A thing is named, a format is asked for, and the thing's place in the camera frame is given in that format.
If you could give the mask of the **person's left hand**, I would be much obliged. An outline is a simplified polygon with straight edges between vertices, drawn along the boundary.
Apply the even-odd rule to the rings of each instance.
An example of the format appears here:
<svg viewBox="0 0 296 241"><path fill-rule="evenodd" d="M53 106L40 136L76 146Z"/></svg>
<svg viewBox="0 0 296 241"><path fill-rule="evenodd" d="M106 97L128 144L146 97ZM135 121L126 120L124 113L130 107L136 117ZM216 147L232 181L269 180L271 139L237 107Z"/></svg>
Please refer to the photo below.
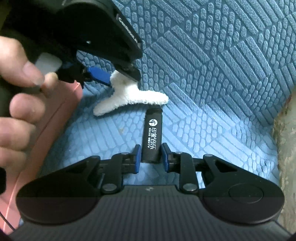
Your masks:
<svg viewBox="0 0 296 241"><path fill-rule="evenodd" d="M36 94L18 93L10 102L10 117L1 118L1 167L20 172L36 140L36 125L46 112L46 102L59 83L54 72L43 75L28 60L22 44L1 37L1 77L20 87L40 88Z"/></svg>

